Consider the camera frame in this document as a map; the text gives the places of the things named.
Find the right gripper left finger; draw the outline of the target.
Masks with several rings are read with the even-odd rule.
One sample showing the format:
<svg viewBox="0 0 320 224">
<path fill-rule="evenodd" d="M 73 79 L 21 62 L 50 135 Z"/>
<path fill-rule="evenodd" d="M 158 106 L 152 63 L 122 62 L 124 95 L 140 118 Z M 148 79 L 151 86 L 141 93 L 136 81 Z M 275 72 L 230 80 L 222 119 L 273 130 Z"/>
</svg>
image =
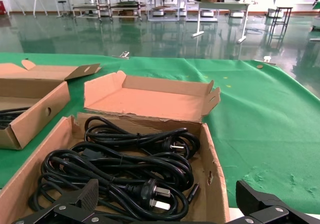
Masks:
<svg viewBox="0 0 320 224">
<path fill-rule="evenodd" d="M 64 193 L 51 206 L 13 223 L 105 223 L 106 217 L 95 212 L 98 195 L 98 181 L 92 179 L 82 189 Z"/>
</svg>

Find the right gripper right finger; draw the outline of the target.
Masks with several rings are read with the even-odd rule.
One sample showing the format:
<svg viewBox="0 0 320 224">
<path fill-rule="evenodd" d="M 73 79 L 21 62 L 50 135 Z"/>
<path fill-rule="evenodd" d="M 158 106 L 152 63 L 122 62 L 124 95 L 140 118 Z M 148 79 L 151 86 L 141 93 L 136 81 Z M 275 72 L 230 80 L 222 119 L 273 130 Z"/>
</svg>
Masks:
<svg viewBox="0 0 320 224">
<path fill-rule="evenodd" d="M 230 223 L 312 224 L 320 222 L 315 217 L 289 207 L 274 194 L 254 190 L 244 180 L 238 180 L 235 187 L 236 203 L 243 216 Z"/>
</svg>

